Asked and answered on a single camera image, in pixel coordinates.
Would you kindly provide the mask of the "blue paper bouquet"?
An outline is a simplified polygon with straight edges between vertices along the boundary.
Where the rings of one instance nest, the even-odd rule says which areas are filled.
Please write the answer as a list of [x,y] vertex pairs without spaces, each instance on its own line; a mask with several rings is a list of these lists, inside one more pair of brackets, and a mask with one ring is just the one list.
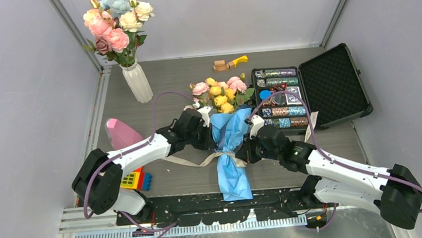
[[231,77],[227,82],[207,78],[204,82],[191,84],[194,105],[209,106],[211,111],[212,137],[216,148],[217,180],[225,201],[252,199],[251,186],[245,171],[246,162],[235,157],[248,132],[245,120],[252,108],[245,104],[254,89],[245,83],[245,74]]

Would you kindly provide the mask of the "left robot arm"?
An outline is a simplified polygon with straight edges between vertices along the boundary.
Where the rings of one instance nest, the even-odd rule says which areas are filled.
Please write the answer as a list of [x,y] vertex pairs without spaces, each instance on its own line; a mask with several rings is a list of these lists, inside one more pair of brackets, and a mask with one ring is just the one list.
[[186,109],[170,126],[136,144],[110,152],[99,148],[91,151],[72,183],[72,189],[83,200],[85,217],[113,210],[128,213],[137,223],[146,223],[151,218],[151,207],[141,193],[121,187],[123,178],[139,167],[183,150],[186,145],[204,151],[214,149],[212,112],[209,106]]

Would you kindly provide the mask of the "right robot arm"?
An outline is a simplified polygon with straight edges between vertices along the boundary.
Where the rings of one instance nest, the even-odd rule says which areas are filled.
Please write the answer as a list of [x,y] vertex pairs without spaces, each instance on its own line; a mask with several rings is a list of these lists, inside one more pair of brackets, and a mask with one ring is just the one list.
[[309,208],[320,203],[359,207],[406,230],[415,228],[421,212],[421,186],[407,167],[388,169],[344,159],[311,143],[291,141],[269,125],[245,135],[235,157],[249,164],[277,160],[289,171],[306,174],[300,199]]

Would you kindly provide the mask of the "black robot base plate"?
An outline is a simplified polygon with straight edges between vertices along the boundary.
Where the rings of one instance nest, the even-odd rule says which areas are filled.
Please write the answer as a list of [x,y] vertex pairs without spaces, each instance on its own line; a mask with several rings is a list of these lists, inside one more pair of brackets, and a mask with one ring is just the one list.
[[254,214],[258,221],[292,218],[312,209],[324,212],[326,207],[300,192],[299,188],[261,189],[252,192],[252,199],[225,201],[222,194],[206,193],[196,195],[175,195],[149,199],[144,211],[132,216],[142,226],[154,223],[165,228],[171,223],[179,227],[211,226],[214,223],[227,224],[244,222]]

